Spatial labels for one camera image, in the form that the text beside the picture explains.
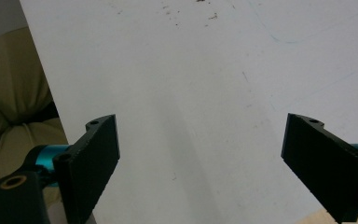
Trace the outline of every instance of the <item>gray wall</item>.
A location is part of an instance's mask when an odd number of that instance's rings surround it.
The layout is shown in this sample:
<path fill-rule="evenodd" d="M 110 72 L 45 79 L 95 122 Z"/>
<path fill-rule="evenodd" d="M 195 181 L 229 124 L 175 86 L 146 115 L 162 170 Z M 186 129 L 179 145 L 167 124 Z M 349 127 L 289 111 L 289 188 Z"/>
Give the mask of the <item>gray wall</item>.
<path fill-rule="evenodd" d="M 19 0 L 0 0 L 0 35 L 27 26 Z"/>

